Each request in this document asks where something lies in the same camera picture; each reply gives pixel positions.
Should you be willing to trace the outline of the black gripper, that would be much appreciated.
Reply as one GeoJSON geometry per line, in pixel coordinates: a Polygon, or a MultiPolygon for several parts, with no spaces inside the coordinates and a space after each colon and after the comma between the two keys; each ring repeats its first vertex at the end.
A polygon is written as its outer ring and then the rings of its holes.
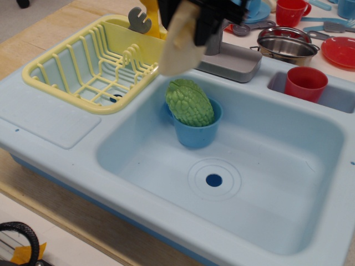
{"type": "MultiPolygon", "coordinates": [[[[200,7],[196,21],[194,43],[205,46],[210,37],[217,32],[224,19],[235,24],[245,20],[250,1],[191,1],[200,7]]],[[[158,0],[161,22],[168,29],[171,19],[180,4],[180,0],[158,0]]]]}

